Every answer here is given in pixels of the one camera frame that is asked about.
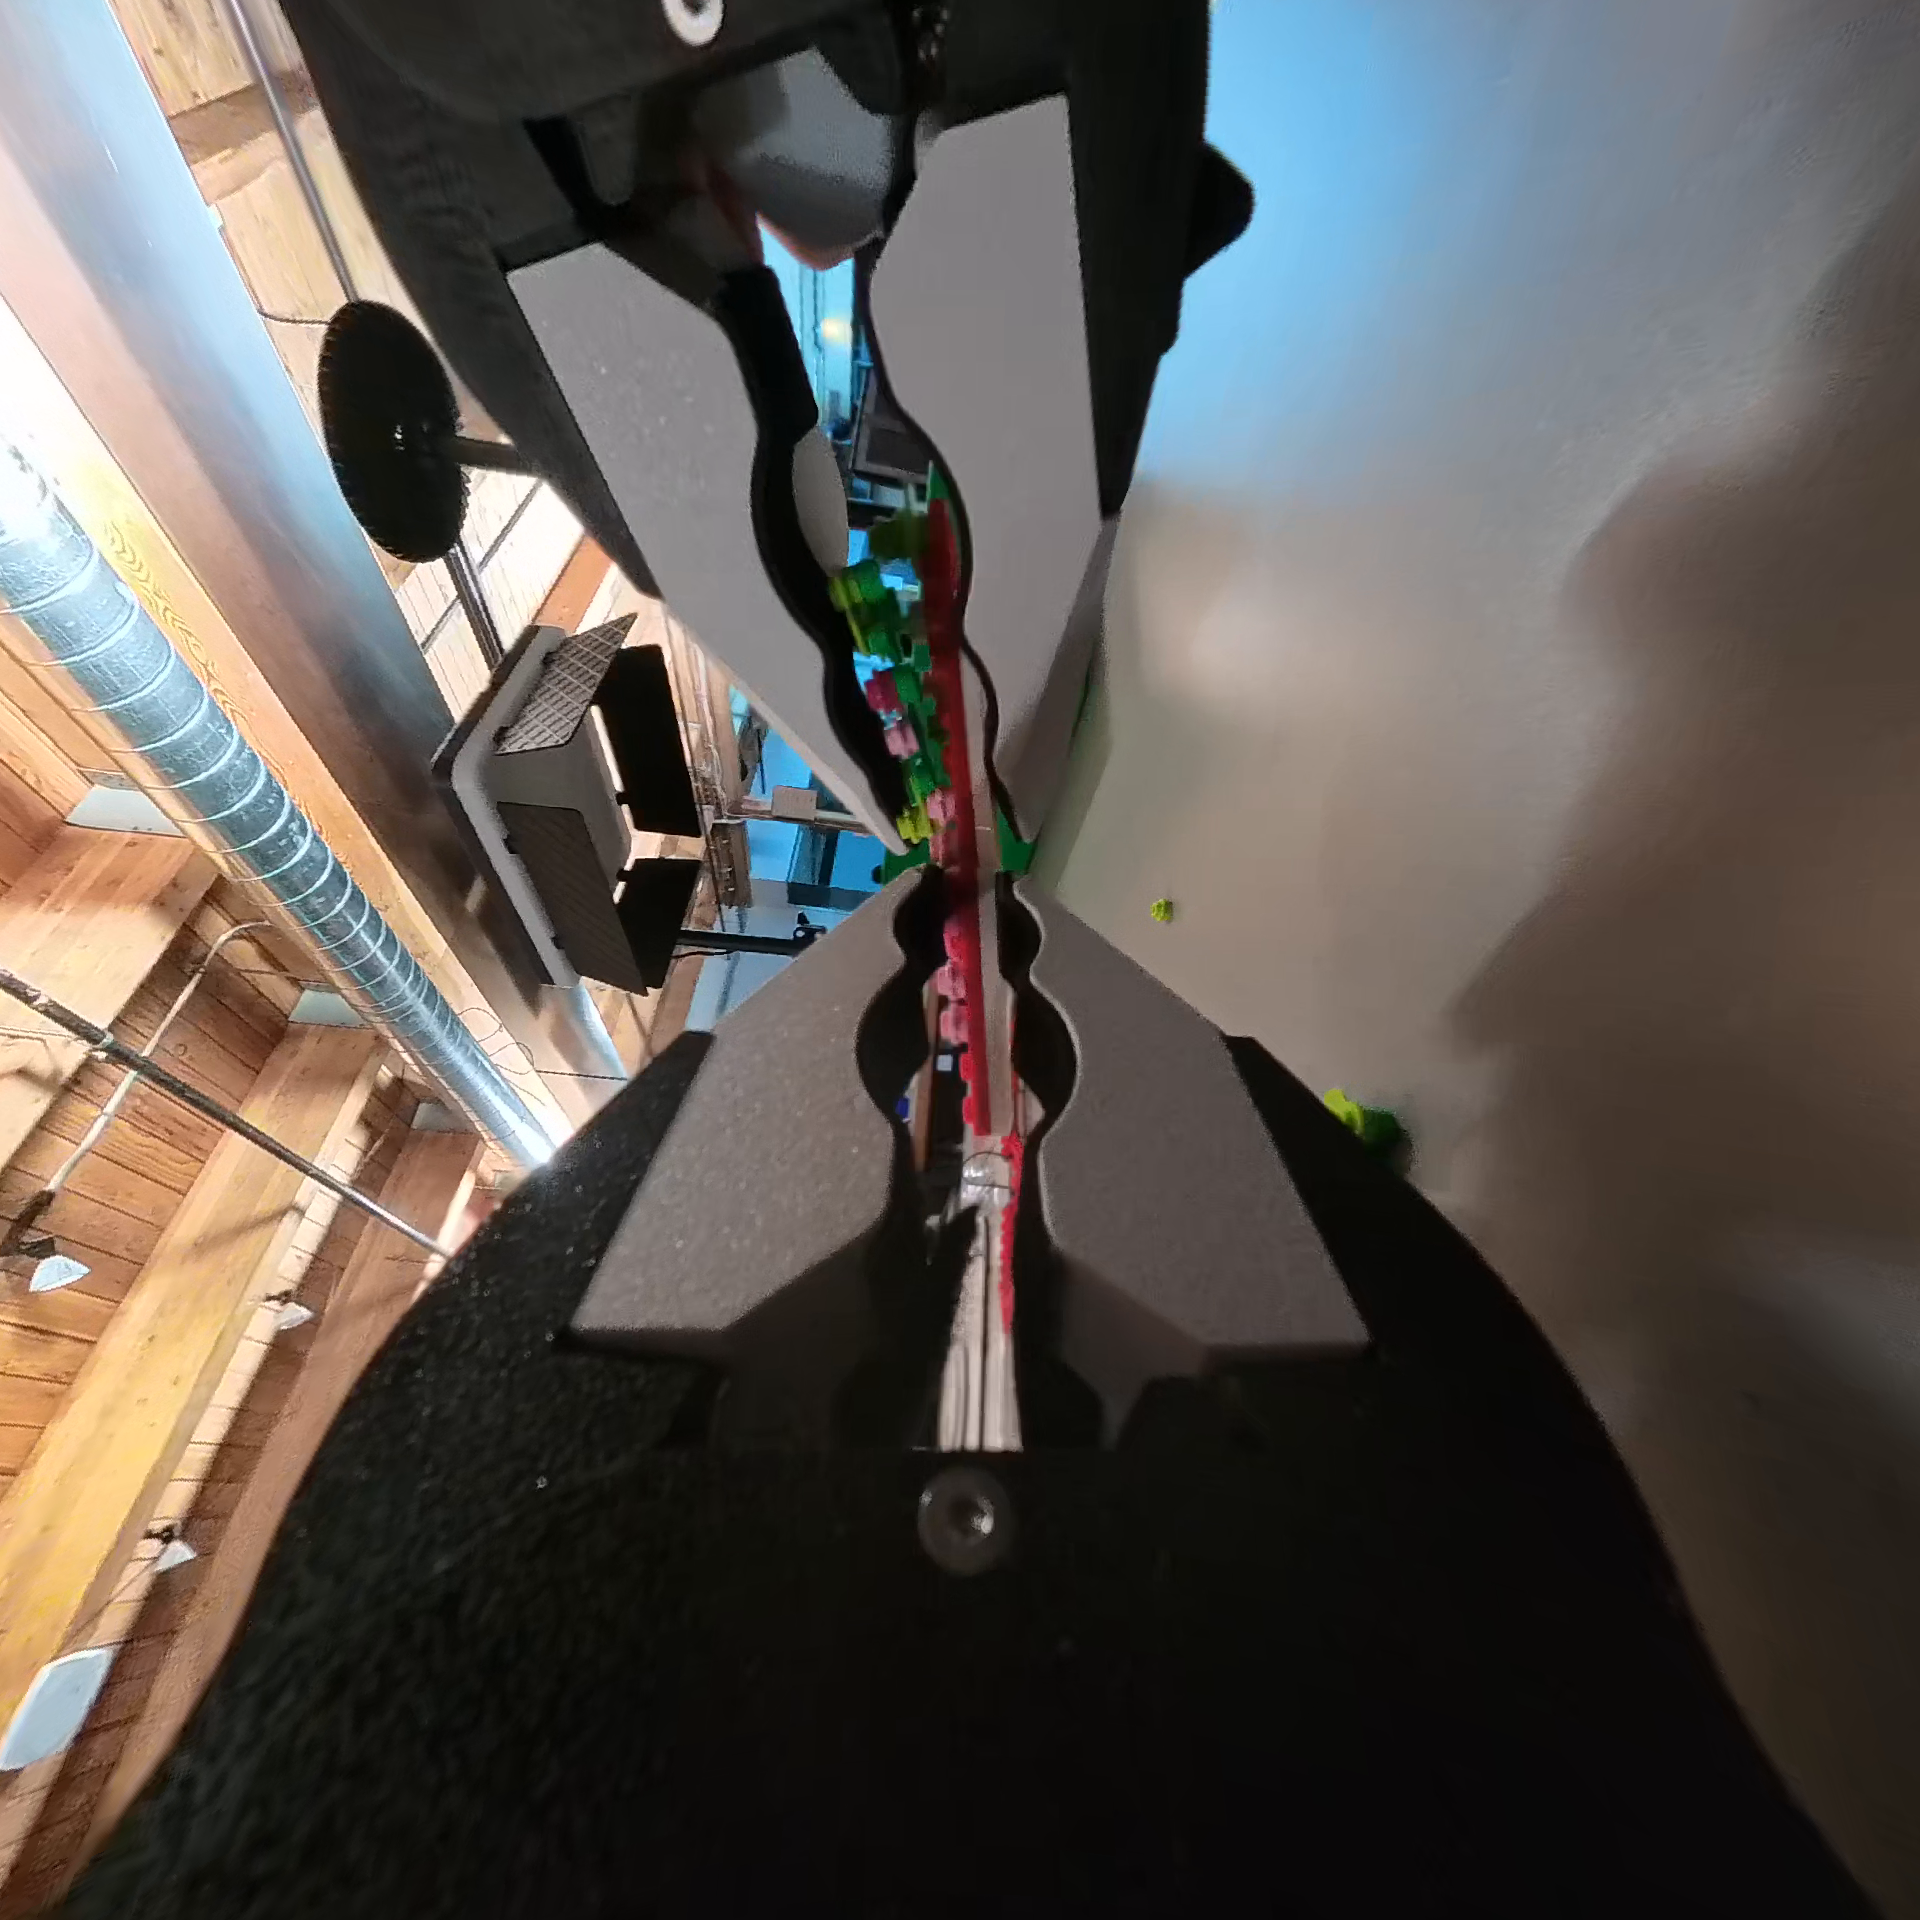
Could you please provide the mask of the red lego strip with flowers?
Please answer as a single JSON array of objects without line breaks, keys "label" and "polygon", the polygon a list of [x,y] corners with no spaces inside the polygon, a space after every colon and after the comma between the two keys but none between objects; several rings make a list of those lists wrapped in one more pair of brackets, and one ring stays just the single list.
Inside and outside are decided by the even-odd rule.
[{"label": "red lego strip with flowers", "polygon": [[1003,855],[992,782],[992,689],[966,642],[967,548],[954,489],[928,469],[927,501],[872,527],[872,556],[831,585],[856,670],[904,782],[883,875],[938,875],[945,959],[928,986],[940,1054],[958,1081],[956,1205],[972,1223],[938,1438],[1018,1451],[1018,1205],[1031,1132],[1016,1063],[1018,993],[1002,967]]}]

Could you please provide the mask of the black white ceiling unit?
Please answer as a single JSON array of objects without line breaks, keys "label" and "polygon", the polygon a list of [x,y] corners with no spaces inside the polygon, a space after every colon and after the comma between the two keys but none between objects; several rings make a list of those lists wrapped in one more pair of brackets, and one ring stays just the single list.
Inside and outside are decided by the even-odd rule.
[{"label": "black white ceiling unit", "polygon": [[563,633],[528,629],[435,756],[472,860],[519,925],[523,965],[571,993],[659,993],[674,965],[704,846],[681,710],[635,612]]}]

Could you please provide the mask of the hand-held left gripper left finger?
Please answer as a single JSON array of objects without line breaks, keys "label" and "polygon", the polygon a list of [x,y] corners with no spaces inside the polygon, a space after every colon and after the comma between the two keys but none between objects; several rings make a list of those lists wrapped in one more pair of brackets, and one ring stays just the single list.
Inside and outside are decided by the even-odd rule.
[{"label": "hand-held left gripper left finger", "polygon": [[708,1035],[571,1333],[708,1364],[860,1364],[940,1292],[902,1098],[928,1063],[946,887],[914,868]]}]

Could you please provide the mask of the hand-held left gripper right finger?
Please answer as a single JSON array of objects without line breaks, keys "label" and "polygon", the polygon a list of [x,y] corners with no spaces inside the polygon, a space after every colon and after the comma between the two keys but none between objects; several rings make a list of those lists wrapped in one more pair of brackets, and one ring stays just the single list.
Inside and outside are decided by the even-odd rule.
[{"label": "hand-held left gripper right finger", "polygon": [[1354,1358],[1370,1331],[1223,1034],[1030,879],[1031,993],[1072,1079],[1047,1110],[1040,1223],[1059,1355],[1099,1396],[1239,1364]]}]

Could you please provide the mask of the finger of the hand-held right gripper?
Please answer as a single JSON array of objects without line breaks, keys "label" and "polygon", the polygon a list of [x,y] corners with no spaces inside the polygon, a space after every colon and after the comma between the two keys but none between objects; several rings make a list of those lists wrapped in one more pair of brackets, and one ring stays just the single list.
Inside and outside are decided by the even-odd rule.
[{"label": "finger of the hand-held right gripper", "polygon": [[967,531],[966,637],[1008,802],[1056,802],[1103,633],[1099,509],[1066,99],[940,133],[872,279],[881,366]]},{"label": "finger of the hand-held right gripper", "polygon": [[603,244],[513,271],[513,295],[657,595],[886,846],[906,786],[804,531],[816,441],[776,276],[699,261],[660,281]]}]

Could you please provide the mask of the black ceiling rod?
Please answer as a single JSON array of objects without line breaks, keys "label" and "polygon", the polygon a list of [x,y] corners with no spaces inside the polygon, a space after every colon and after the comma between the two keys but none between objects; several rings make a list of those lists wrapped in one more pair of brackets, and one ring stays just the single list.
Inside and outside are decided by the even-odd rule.
[{"label": "black ceiling rod", "polygon": [[375,1197],[347,1183],[347,1180],[337,1175],[330,1165],[310,1158],[306,1154],[263,1132],[239,1110],[227,1109],[227,1103],[223,1103],[214,1095],[203,1093],[201,1089],[195,1089],[177,1073],[169,1073],[168,1067],[159,1065],[151,1054],[138,1051],[130,1045],[122,1043],[107,1027],[88,1019],[84,1014],[60,1002],[56,995],[31,982],[26,975],[11,972],[9,967],[3,967],[3,995],[35,1012],[38,1019],[42,1019],[44,1025],[50,1025],[72,1039],[83,1043],[88,1054],[103,1054],[107,1060],[118,1063],[123,1069],[123,1075],[130,1075],[153,1085],[159,1093],[175,1100],[175,1103],[199,1113],[201,1118],[223,1126],[232,1135],[250,1143],[258,1153],[265,1153],[276,1164],[292,1169],[305,1180],[324,1188],[328,1193],[335,1193],[338,1201],[347,1202],[353,1210],[359,1210],[385,1229],[404,1236],[417,1249],[425,1250],[427,1258],[440,1262],[454,1260],[454,1249],[449,1249],[441,1238],[407,1223],[391,1210],[382,1207]]}]

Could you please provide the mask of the silver ventilation duct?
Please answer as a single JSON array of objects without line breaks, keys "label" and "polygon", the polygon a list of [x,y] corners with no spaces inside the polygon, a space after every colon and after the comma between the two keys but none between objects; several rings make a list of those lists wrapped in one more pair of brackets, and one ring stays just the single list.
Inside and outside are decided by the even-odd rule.
[{"label": "silver ventilation duct", "polygon": [[395,925],[270,764],[14,446],[3,452],[3,601],[23,665],[103,727],[159,804],[314,947],[335,989],[398,1045],[516,1169],[555,1153]]}]

